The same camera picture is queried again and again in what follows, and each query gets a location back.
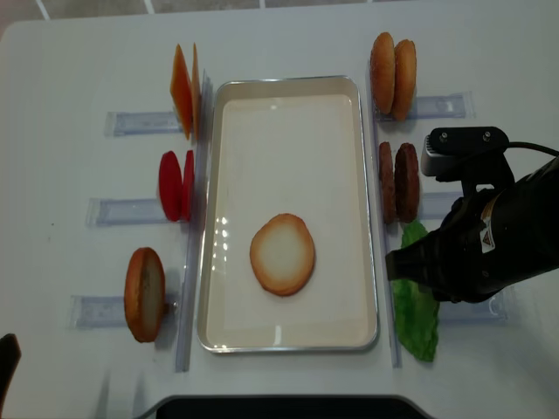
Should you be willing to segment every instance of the top bun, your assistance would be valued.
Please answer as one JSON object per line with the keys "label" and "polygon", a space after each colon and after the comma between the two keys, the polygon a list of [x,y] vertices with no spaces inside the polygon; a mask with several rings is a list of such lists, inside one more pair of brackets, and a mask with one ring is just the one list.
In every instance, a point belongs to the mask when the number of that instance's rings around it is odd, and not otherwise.
{"label": "top bun", "polygon": [[376,107],[382,113],[390,113],[394,100],[396,58],[394,41],[388,32],[381,33],[370,53],[370,85]]}

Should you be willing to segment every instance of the bottom bun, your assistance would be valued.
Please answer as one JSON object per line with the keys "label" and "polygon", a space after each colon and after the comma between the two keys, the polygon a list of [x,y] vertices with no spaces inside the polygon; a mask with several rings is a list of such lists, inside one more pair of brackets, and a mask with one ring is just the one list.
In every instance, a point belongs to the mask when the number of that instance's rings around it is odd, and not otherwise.
{"label": "bottom bun", "polygon": [[313,273],[313,238],[303,220],[279,214],[256,233],[250,256],[262,288],[283,297],[293,295]]}

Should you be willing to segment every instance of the black cable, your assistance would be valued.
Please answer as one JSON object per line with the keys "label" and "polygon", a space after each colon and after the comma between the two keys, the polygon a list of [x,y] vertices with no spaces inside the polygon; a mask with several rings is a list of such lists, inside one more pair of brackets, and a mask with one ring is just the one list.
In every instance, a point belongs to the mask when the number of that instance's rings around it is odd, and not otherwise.
{"label": "black cable", "polygon": [[531,142],[509,142],[507,148],[528,148],[530,150],[541,151],[546,155],[553,155],[554,157],[557,157],[559,155],[559,151],[555,151],[553,148],[540,146],[539,144],[532,144]]}

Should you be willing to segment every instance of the sesame-free bun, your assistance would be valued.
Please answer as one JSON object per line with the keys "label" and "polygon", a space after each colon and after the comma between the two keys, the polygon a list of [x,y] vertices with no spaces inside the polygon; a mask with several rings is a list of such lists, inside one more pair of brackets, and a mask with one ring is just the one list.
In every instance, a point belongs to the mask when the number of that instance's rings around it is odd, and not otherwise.
{"label": "sesame-free bun", "polygon": [[376,107],[386,114],[394,100],[395,63],[394,41],[388,32],[383,32],[376,37],[370,53],[369,76]]}
{"label": "sesame-free bun", "polygon": [[313,238],[303,220],[279,214],[256,233],[250,257],[262,288],[282,297],[293,295],[313,273]]}
{"label": "sesame-free bun", "polygon": [[159,256],[143,247],[128,263],[124,287],[124,316],[139,342],[153,342],[165,309],[165,274]]}
{"label": "sesame-free bun", "polygon": [[416,46],[413,41],[405,39],[398,42],[396,54],[396,89],[392,103],[392,116],[396,120],[405,120],[411,109],[413,93],[416,88],[418,62]]}

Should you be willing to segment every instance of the food item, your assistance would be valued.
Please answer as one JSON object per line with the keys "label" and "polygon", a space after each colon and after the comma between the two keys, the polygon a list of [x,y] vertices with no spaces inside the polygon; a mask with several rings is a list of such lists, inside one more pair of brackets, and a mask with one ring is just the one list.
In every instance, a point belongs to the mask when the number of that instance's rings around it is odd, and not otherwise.
{"label": "food item", "polygon": [[394,41],[388,32],[381,33],[370,53],[370,87],[376,106],[382,113],[390,113],[394,99],[396,59]]}
{"label": "food item", "polygon": [[159,197],[163,212],[170,221],[181,217],[182,194],[181,167],[175,153],[169,151],[162,156],[159,164]]}
{"label": "food item", "polygon": [[184,163],[184,182],[183,182],[183,204],[181,212],[183,220],[190,221],[190,207],[192,205],[192,194],[194,192],[194,152],[186,152],[186,162]]}
{"label": "food item", "polygon": [[153,342],[165,309],[165,274],[157,253],[149,247],[135,251],[124,287],[124,315],[139,342]]}
{"label": "food item", "polygon": [[400,221],[411,223],[418,216],[419,174],[416,148],[405,142],[396,154],[394,174],[396,212]]}
{"label": "food item", "polygon": [[251,265],[256,279],[272,294],[295,294],[314,268],[314,242],[297,216],[279,214],[264,225],[251,243]]}
{"label": "food item", "polygon": [[394,188],[394,171],[392,167],[392,150],[388,142],[378,146],[381,186],[383,188],[383,216],[386,224],[396,220],[396,196]]}
{"label": "food item", "polygon": [[[402,247],[415,243],[427,235],[419,222],[404,228]],[[431,292],[422,292],[409,279],[392,281],[396,334],[402,345],[420,361],[433,362],[438,343],[438,308]]]}
{"label": "food item", "polygon": [[198,140],[200,134],[200,75],[198,73],[198,51],[194,44],[194,59],[192,62],[192,121],[194,124],[194,135]]}
{"label": "food item", "polygon": [[416,46],[409,39],[396,45],[396,88],[392,102],[392,116],[396,120],[405,120],[411,109],[413,93],[416,88],[418,62]]}
{"label": "food item", "polygon": [[192,130],[192,87],[189,70],[186,68],[183,50],[180,45],[177,45],[175,49],[170,91],[175,102],[176,112],[181,120],[181,124],[183,124],[183,131],[188,140]]}

